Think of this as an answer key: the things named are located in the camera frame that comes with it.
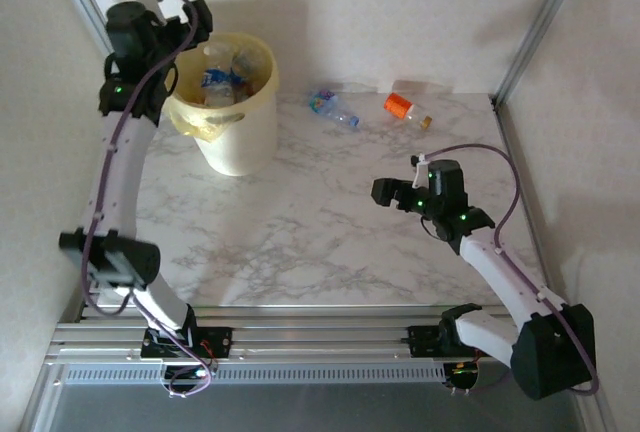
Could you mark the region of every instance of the bottle label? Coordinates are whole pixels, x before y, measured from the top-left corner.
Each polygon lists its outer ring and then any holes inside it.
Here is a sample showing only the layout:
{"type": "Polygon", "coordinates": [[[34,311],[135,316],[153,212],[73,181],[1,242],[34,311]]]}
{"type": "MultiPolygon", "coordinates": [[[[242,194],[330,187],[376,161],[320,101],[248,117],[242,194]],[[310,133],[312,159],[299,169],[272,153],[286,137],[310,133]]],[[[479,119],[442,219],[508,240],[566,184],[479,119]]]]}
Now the bottle label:
{"type": "Polygon", "coordinates": [[[325,104],[335,96],[336,94],[331,92],[329,89],[319,90],[317,94],[311,97],[309,106],[311,107],[311,110],[313,110],[315,113],[318,113],[325,106],[325,104]]]}
{"type": "Polygon", "coordinates": [[[213,84],[222,84],[231,82],[231,76],[220,69],[207,69],[202,76],[202,84],[200,87],[209,87],[213,84]]]}

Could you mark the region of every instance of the purple wire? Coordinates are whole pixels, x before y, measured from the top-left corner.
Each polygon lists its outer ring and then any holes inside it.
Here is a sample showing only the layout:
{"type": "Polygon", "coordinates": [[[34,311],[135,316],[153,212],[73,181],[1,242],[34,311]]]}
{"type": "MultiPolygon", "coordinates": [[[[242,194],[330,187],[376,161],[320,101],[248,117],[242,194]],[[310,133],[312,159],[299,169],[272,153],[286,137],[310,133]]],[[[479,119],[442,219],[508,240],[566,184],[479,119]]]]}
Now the purple wire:
{"type": "MultiPolygon", "coordinates": [[[[509,164],[509,167],[511,168],[511,173],[513,174],[513,179],[515,181],[516,192],[514,194],[513,200],[511,201],[511,205],[509,205],[509,209],[504,214],[504,217],[502,217],[502,220],[500,220],[500,222],[496,226],[496,230],[493,234],[493,241],[495,242],[496,248],[500,250],[498,255],[507,263],[507,265],[509,265],[509,267],[511,267],[511,269],[524,282],[524,284],[529,288],[529,290],[531,290],[531,292],[535,296],[539,296],[540,290],[538,289],[538,287],[536,287],[536,285],[529,279],[529,277],[527,277],[527,275],[520,269],[520,267],[518,267],[513,262],[513,260],[511,260],[511,257],[509,257],[507,253],[504,251],[504,249],[502,249],[502,244],[500,243],[500,233],[502,232],[502,228],[504,227],[504,225],[507,223],[507,221],[513,214],[513,211],[515,210],[516,205],[518,204],[518,200],[520,199],[521,185],[520,185],[520,177],[518,176],[516,165],[514,164],[513,160],[511,160],[511,157],[509,157],[499,148],[494,147],[493,145],[486,145],[486,144],[479,144],[479,143],[460,144],[460,145],[453,145],[451,147],[445,147],[444,149],[431,152],[430,154],[425,154],[424,158],[426,160],[429,160],[432,157],[435,157],[437,155],[441,155],[446,152],[452,152],[454,150],[460,150],[460,149],[490,150],[500,155],[509,164]]],[[[600,379],[598,378],[598,373],[596,371],[595,366],[593,365],[593,362],[591,361],[591,358],[589,357],[589,354],[585,350],[584,346],[580,342],[580,339],[578,339],[578,336],[575,334],[575,332],[573,331],[573,329],[571,328],[567,320],[563,317],[560,311],[551,303],[551,301],[546,297],[542,297],[541,302],[551,311],[551,313],[556,317],[556,319],[558,319],[558,322],[560,322],[564,330],[567,332],[567,335],[571,339],[571,342],[573,342],[573,345],[575,345],[576,350],[580,355],[580,358],[582,359],[584,364],[587,366],[587,370],[591,375],[591,386],[589,387],[589,389],[581,390],[581,389],[572,388],[570,390],[577,395],[586,396],[586,395],[595,394],[596,392],[598,392],[598,389],[600,388],[600,379]]]]}
{"type": "Polygon", "coordinates": [[[209,387],[211,385],[211,381],[213,380],[213,373],[211,372],[210,365],[208,365],[204,360],[202,360],[200,357],[198,357],[195,354],[195,352],[193,352],[191,349],[189,349],[189,347],[181,344],[180,341],[178,340],[178,338],[174,335],[174,333],[166,325],[164,325],[162,322],[160,322],[151,312],[149,312],[140,303],[140,301],[138,300],[138,298],[135,295],[132,298],[132,302],[138,308],[140,313],[145,317],[145,319],[147,319],[149,322],[155,324],[162,332],[164,332],[166,334],[167,337],[169,337],[169,340],[171,340],[171,342],[173,342],[182,352],[184,352],[186,355],[188,355],[193,360],[198,362],[199,366],[196,366],[196,368],[202,367],[204,369],[204,371],[206,372],[205,379],[200,385],[198,385],[197,387],[194,387],[193,389],[191,389],[191,390],[189,390],[187,392],[176,392],[176,391],[173,390],[173,383],[175,382],[175,380],[180,375],[182,375],[184,372],[194,369],[193,366],[187,366],[187,367],[181,368],[180,370],[178,370],[173,375],[173,377],[171,378],[171,381],[169,382],[169,393],[170,394],[179,395],[180,397],[185,397],[186,398],[186,397],[189,397],[190,395],[194,395],[194,394],[197,394],[198,392],[202,392],[204,389],[209,387]]]}
{"type": "Polygon", "coordinates": [[[115,312],[107,312],[104,309],[102,309],[100,306],[98,306],[95,300],[93,300],[93,297],[91,297],[91,291],[90,291],[90,285],[89,285],[89,255],[91,252],[91,244],[93,243],[93,237],[98,227],[98,223],[102,220],[102,217],[103,217],[102,206],[104,205],[104,196],[107,190],[107,180],[109,178],[109,171],[111,170],[111,162],[113,160],[113,155],[117,151],[118,139],[120,137],[120,134],[122,133],[122,129],[124,129],[124,124],[126,123],[127,119],[129,118],[129,115],[131,114],[131,109],[133,108],[138,98],[138,95],[140,95],[140,92],[142,91],[146,83],[149,81],[149,79],[151,79],[151,77],[153,77],[153,75],[156,72],[158,72],[162,67],[164,67],[169,62],[171,62],[174,58],[176,58],[180,52],[185,50],[189,46],[193,38],[195,37],[196,26],[198,24],[198,12],[196,11],[196,8],[191,4],[191,2],[189,2],[189,0],[181,0],[181,1],[183,1],[188,6],[192,14],[191,22],[189,24],[190,25],[189,33],[187,34],[187,37],[184,39],[184,41],[176,48],[176,50],[174,50],[171,54],[166,56],[164,59],[160,60],[156,65],[154,65],[151,69],[149,69],[147,73],[142,77],[142,79],[140,79],[140,82],[138,82],[136,87],[133,89],[133,93],[131,94],[129,101],[127,102],[127,105],[125,106],[124,111],[120,116],[120,120],[118,120],[118,123],[116,124],[116,127],[113,130],[113,134],[111,135],[111,140],[109,141],[109,146],[107,147],[104,163],[102,165],[102,172],[100,173],[100,181],[98,184],[98,194],[96,197],[96,206],[93,212],[93,220],[91,221],[91,225],[89,226],[89,230],[87,231],[87,237],[84,242],[84,247],[82,248],[82,263],[80,267],[80,276],[81,276],[82,293],[84,295],[84,299],[87,302],[87,304],[93,307],[99,314],[104,315],[106,317],[113,317],[115,315],[121,314],[122,311],[126,308],[132,293],[129,293],[124,298],[124,300],[122,301],[122,304],[120,304],[120,306],[115,312]]]}

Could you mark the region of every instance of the purple cable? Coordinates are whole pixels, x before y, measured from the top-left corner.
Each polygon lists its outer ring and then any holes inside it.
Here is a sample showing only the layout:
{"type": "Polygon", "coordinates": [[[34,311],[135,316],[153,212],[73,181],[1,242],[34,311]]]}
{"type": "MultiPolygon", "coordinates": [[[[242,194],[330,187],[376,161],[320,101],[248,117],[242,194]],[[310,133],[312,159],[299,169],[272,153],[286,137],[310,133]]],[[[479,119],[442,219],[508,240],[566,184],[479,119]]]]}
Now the purple cable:
{"type": "MultiPolygon", "coordinates": [[[[518,204],[518,200],[520,199],[520,191],[521,191],[520,177],[518,176],[518,171],[516,170],[516,166],[513,163],[513,160],[511,160],[511,157],[509,157],[507,154],[505,154],[499,148],[494,147],[493,145],[486,145],[486,144],[479,144],[479,143],[460,144],[460,145],[453,145],[451,147],[445,147],[444,149],[437,150],[437,151],[432,152],[430,154],[425,154],[424,158],[426,160],[429,160],[432,157],[435,157],[437,155],[441,155],[441,154],[444,154],[446,152],[451,152],[451,151],[460,150],[460,149],[485,149],[485,150],[490,150],[490,151],[495,152],[498,155],[500,155],[509,164],[509,167],[511,168],[511,173],[513,174],[513,179],[515,181],[516,192],[515,192],[515,195],[513,197],[513,200],[511,201],[511,205],[509,205],[509,209],[504,214],[504,217],[502,217],[502,220],[500,220],[500,222],[496,226],[496,230],[495,230],[495,232],[493,234],[493,241],[495,242],[496,248],[500,250],[498,255],[500,255],[500,257],[509,265],[509,267],[511,267],[511,269],[520,278],[520,280],[522,280],[524,282],[524,284],[529,288],[529,290],[531,290],[531,292],[535,296],[539,296],[540,290],[538,289],[538,287],[536,287],[536,285],[533,282],[531,282],[531,280],[529,280],[529,277],[527,277],[527,275],[520,269],[520,267],[518,267],[513,262],[513,260],[511,260],[511,258],[507,255],[507,253],[504,251],[504,249],[502,249],[502,245],[500,243],[500,233],[502,232],[502,228],[504,227],[504,225],[507,223],[507,221],[509,220],[509,218],[513,214],[513,211],[515,210],[516,205],[518,204]]],[[[562,316],[560,311],[551,303],[551,301],[549,299],[547,299],[546,297],[542,297],[541,301],[551,311],[551,313],[556,317],[556,319],[558,319],[558,322],[560,322],[560,324],[562,325],[562,327],[566,331],[567,335],[571,339],[571,342],[573,342],[573,345],[575,345],[576,350],[578,351],[578,354],[580,355],[580,358],[582,359],[582,361],[586,365],[587,370],[589,371],[589,374],[591,375],[591,386],[589,387],[589,389],[580,390],[580,389],[572,388],[570,390],[572,392],[574,392],[575,394],[577,394],[577,395],[585,395],[586,396],[586,395],[595,394],[596,392],[598,392],[598,389],[600,388],[600,380],[598,379],[598,373],[596,371],[595,366],[593,365],[593,362],[591,362],[591,358],[589,357],[589,354],[585,350],[584,346],[580,342],[580,339],[578,339],[578,336],[575,334],[575,332],[573,331],[573,329],[571,328],[569,323],[562,316]]]]}
{"type": "Polygon", "coordinates": [[[170,394],[179,395],[180,397],[186,398],[186,397],[189,397],[190,395],[194,395],[194,394],[197,394],[198,392],[202,392],[204,389],[209,387],[211,385],[211,381],[213,380],[213,373],[211,372],[210,365],[207,365],[207,363],[204,360],[202,360],[200,357],[198,357],[191,349],[189,349],[185,345],[181,344],[180,341],[178,340],[178,338],[173,334],[173,332],[171,330],[169,330],[169,328],[166,325],[164,325],[162,322],[160,322],[156,317],[154,317],[154,315],[151,312],[149,312],[138,301],[138,299],[137,299],[137,297],[135,295],[132,298],[132,302],[138,308],[140,313],[145,317],[145,319],[147,319],[149,322],[155,324],[162,332],[164,332],[166,334],[167,337],[169,337],[169,340],[171,340],[171,342],[173,342],[182,352],[184,352],[186,355],[188,355],[193,360],[198,362],[199,366],[196,366],[196,368],[197,367],[202,367],[204,369],[204,371],[206,372],[205,379],[200,385],[198,385],[197,387],[194,387],[193,389],[191,389],[191,390],[189,390],[187,392],[176,392],[176,391],[173,390],[174,381],[180,375],[182,375],[184,372],[186,372],[187,370],[193,370],[194,369],[193,366],[183,367],[182,369],[178,370],[173,375],[173,377],[171,378],[171,381],[169,382],[169,393],[170,394]]]}
{"type": "Polygon", "coordinates": [[[98,195],[96,197],[96,206],[93,212],[93,220],[91,221],[91,225],[89,226],[89,230],[87,231],[87,238],[84,242],[84,247],[82,248],[82,264],[80,267],[80,275],[81,275],[81,283],[82,283],[82,292],[84,295],[84,299],[91,307],[93,307],[99,314],[104,315],[106,317],[113,317],[115,315],[119,315],[127,306],[129,299],[131,298],[132,293],[130,292],[120,304],[120,307],[115,312],[106,312],[102,309],[91,297],[90,285],[89,285],[89,255],[91,251],[91,244],[93,242],[93,237],[95,235],[96,229],[98,227],[98,223],[102,220],[102,206],[104,204],[104,195],[107,189],[107,180],[109,178],[109,171],[111,169],[111,161],[113,160],[113,155],[117,151],[118,138],[122,133],[122,129],[124,128],[124,124],[126,123],[129,115],[131,114],[131,109],[135,104],[138,95],[142,91],[142,88],[145,84],[153,77],[153,75],[158,72],[162,67],[172,61],[177,55],[185,50],[191,41],[193,40],[196,33],[196,26],[198,24],[198,12],[196,8],[189,2],[189,0],[182,0],[189,7],[192,16],[191,23],[189,28],[189,33],[184,41],[174,50],[171,54],[166,56],[164,59],[159,61],[156,65],[154,65],[147,73],[140,79],[140,82],[136,85],[127,102],[127,105],[120,116],[120,120],[116,124],[115,129],[113,130],[113,135],[111,136],[111,140],[109,142],[109,146],[107,147],[107,152],[104,158],[104,163],[102,165],[102,172],[100,173],[100,182],[98,184],[98,195]]]}

